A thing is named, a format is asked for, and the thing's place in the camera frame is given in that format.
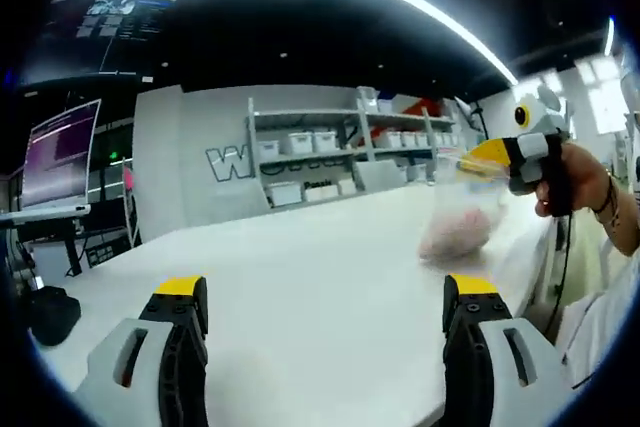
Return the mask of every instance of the white storage box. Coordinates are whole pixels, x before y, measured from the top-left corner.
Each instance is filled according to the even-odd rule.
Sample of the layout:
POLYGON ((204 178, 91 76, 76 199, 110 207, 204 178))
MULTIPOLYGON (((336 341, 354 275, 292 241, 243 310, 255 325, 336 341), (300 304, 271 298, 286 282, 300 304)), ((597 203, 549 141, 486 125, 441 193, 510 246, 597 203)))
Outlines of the white storage box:
POLYGON ((378 109, 378 95, 373 87, 358 87, 356 106, 365 112, 376 113, 378 109))
POLYGON ((317 202, 322 200, 322 187, 312 187, 304 191, 304 200, 307 202, 317 202))
POLYGON ((400 137, 402 138, 402 145, 404 147, 415 147, 418 145, 415 132, 402 132, 400 137))
POLYGON ((416 132, 416 144, 418 147, 429 147, 429 137, 426 132, 416 132))
POLYGON ((408 182, 409 179, 407 178, 407 166, 399 165, 398 170, 400 170, 400 175, 402 176, 402 180, 404 180, 405 182, 408 182))
POLYGON ((280 142, 277 140, 261 140, 258 142, 260 160, 275 160, 280 155, 280 142))
POLYGON ((277 182, 265 187, 267 197, 274 207, 302 202, 302 184, 300 182, 277 182))
POLYGON ((333 199, 334 197, 338 197, 340 195, 338 193, 337 185, 325 185, 324 187, 321 187, 321 189, 323 199, 333 199))
POLYGON ((427 164, 410 165, 407 167, 407 178, 411 182, 427 180, 427 164))
POLYGON ((333 152, 336 146, 335 132, 315 132, 313 134, 313 150, 316 152, 333 152))
POLYGON ((313 152, 313 137, 311 132, 295 132, 288 134, 282 142, 285 154, 310 154, 313 152))
POLYGON ((340 195, 351 195, 356 193, 356 183, 353 179, 344 179, 338 181, 338 192, 340 195))
POLYGON ((378 109, 382 114, 393 114, 393 103, 390 100, 378 99, 378 109))
POLYGON ((402 138, 400 132, 385 130, 375 139, 376 147, 381 148, 401 148, 402 138))

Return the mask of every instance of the ceiling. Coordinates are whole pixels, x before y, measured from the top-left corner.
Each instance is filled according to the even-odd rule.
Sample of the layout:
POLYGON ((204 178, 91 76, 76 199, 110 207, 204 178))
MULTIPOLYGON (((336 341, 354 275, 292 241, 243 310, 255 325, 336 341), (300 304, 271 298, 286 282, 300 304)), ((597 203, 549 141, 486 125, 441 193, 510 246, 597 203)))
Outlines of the ceiling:
MULTIPOLYGON (((600 0, 427 1, 475 34, 518 78, 566 68, 604 45, 608 14, 600 0)), ((177 0, 168 17, 154 45, 153 88, 371 85, 473 101, 509 87, 457 35, 398 0, 177 0)), ((0 160, 0 172, 21 164, 30 125, 80 103, 80 95, 105 99, 99 122, 107 123, 132 116, 137 91, 151 87, 73 79, 36 88, 37 96, 25 98, 22 90, 2 112, 21 141, 0 160)))

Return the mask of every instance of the display screen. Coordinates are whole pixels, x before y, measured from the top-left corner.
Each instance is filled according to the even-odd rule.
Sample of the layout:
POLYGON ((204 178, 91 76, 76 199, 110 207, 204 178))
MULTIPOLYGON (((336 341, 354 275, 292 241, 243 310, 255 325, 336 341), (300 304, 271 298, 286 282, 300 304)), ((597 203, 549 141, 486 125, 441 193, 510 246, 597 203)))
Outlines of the display screen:
POLYGON ((68 110, 31 130, 22 208, 86 203, 91 139, 100 100, 68 110))
POLYGON ((18 83, 92 75, 153 76, 154 45, 175 0, 54 0, 18 83))

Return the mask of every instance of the plastic bag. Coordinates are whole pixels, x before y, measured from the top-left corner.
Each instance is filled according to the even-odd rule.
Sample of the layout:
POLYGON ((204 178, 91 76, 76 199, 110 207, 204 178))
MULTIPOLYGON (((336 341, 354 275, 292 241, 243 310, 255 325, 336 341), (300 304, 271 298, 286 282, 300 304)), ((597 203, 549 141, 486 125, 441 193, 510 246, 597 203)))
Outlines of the plastic bag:
POLYGON ((503 166, 462 154, 437 157, 431 218, 418 254, 424 260, 450 260, 485 245, 504 211, 507 190, 503 166))

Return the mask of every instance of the white table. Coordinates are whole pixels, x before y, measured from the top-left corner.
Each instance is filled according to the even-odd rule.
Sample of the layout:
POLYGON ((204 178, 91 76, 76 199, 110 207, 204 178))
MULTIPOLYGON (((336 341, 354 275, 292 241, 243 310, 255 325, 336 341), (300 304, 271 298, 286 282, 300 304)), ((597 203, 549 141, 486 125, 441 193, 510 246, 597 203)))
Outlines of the white table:
MULTIPOLYGON (((444 274, 416 253, 433 194, 416 185, 160 237, 64 284, 82 317, 43 356, 75 390, 87 354, 161 282, 203 274, 210 424, 435 421, 445 398, 444 274)), ((551 223, 535 216, 534 199, 508 197, 496 235, 466 268, 492 278, 519 314, 541 264, 527 256, 551 223)))

